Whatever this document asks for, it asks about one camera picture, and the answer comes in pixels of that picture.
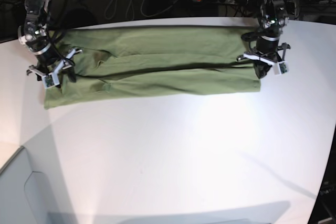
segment green cloth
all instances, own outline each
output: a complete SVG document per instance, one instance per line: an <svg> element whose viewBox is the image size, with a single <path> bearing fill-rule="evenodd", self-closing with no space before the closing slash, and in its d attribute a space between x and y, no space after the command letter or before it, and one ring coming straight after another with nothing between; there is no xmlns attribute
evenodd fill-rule
<svg viewBox="0 0 336 224"><path fill-rule="evenodd" d="M104 99L178 93L222 94L260 90L253 65L228 67L246 51L250 30L152 27L71 30L61 51L78 47L77 82L64 75L46 91L45 108Z"/></svg>

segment white cable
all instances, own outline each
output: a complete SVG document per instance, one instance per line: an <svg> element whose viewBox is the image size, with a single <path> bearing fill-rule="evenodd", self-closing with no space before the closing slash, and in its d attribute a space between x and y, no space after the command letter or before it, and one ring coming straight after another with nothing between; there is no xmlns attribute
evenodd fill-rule
<svg viewBox="0 0 336 224"><path fill-rule="evenodd" d="M152 17L155 17L155 16L159 16L160 14L163 14L163 13L167 12L168 10L170 10L170 9L173 7L173 5L174 5L178 0L176 0L171 6L169 6L169 7L166 8L165 10L162 10L162 11L160 11L160 12L158 12L158 13L156 13L156 14L152 14L152 15L146 15L145 13L143 13L142 8L143 8L143 5L144 5L145 1L146 1L146 0L143 0L143 1L142 1L141 7L140 7L140 12L141 12L142 16L144 16L144 17L146 17L146 18L152 18Z"/></svg>
<svg viewBox="0 0 336 224"><path fill-rule="evenodd" d="M171 6L169 6L168 8L166 8L165 10L162 10L156 14L152 14L152 15L146 15L144 12L143 12L143 5L145 3L146 0L143 0L142 1L142 4L141 4L141 7L140 7L140 12L141 12L141 15L146 17L146 18L151 18L151 17L155 17L155 16L159 16L165 12L167 12L168 10L170 10L173 5L178 1L176 0ZM112 13L111 16L108 16L107 15L107 12L109 10L109 8L111 7L111 5L113 4L114 2L114 11ZM104 11L104 18L107 19L107 20L111 20L115 17L115 14L117 13L117 3L118 3L118 0L111 0L109 2L109 4L107 5L105 11ZM130 19L130 21L134 20L134 16L135 16L135 13L134 13L134 6L133 6L133 0L130 0L130 3L128 4L128 7L127 7L127 10L126 10L126 14L125 14L125 18L128 19L128 15L129 15L129 11L130 9L132 9L132 18Z"/></svg>

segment folded green pants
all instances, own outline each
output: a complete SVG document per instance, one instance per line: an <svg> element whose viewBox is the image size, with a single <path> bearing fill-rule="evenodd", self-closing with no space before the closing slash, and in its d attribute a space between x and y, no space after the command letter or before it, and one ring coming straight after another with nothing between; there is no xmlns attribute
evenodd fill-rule
<svg viewBox="0 0 336 224"><path fill-rule="evenodd" d="M71 30L58 45L78 47L77 82L63 75L46 91L45 108L115 98L178 93L221 94L260 90L253 65L232 64L246 51L250 30L152 27Z"/></svg>

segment metal bracket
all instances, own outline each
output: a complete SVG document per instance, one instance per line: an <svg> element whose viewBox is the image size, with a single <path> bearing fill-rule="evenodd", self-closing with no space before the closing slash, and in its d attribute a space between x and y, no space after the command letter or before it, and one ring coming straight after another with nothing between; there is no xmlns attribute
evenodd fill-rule
<svg viewBox="0 0 336 224"><path fill-rule="evenodd" d="M286 61L281 61L281 62L272 61L270 59L267 59L263 56L256 55L256 54L251 53L251 52L245 52L242 56L239 56L237 58L237 61L240 62L240 61L245 60L245 59L261 61L261 62L266 63L269 66L272 66L273 70L274 70L274 74L276 76L279 76L279 75L282 75L282 74L285 74L285 73L289 72L288 63Z"/></svg>
<svg viewBox="0 0 336 224"><path fill-rule="evenodd" d="M73 48L69 51L69 53L65 56L67 59L71 59L74 55L81 53L81 49ZM49 74L42 73L35 66L30 66L27 70L27 75L30 73L35 73L42 78L43 86L45 89L49 89L54 86L60 85L60 81L58 78L59 73L62 70L66 70L71 68L72 66L65 60L61 60L60 63L53 69Z"/></svg>

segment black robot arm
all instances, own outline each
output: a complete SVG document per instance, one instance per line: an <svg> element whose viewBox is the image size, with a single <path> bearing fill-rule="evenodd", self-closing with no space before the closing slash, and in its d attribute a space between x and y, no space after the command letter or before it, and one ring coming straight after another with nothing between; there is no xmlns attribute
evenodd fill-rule
<svg viewBox="0 0 336 224"><path fill-rule="evenodd" d="M288 15L284 0L258 0L260 13L259 28L241 38L249 43L249 51L237 58L238 61L253 60L256 74L259 78L266 76L273 67L275 74L280 75L289 71L285 61L286 43L279 45L282 29L288 23Z"/></svg>
<svg viewBox="0 0 336 224"><path fill-rule="evenodd" d="M79 50L70 50L66 55L61 54L55 46L55 36L49 35L50 6L52 0L25 0L27 16L19 27L18 37L22 45L32 52L37 60L36 66L30 66L27 74L35 73L45 88L60 86L58 74L65 72L69 80L75 82L72 57Z"/></svg>

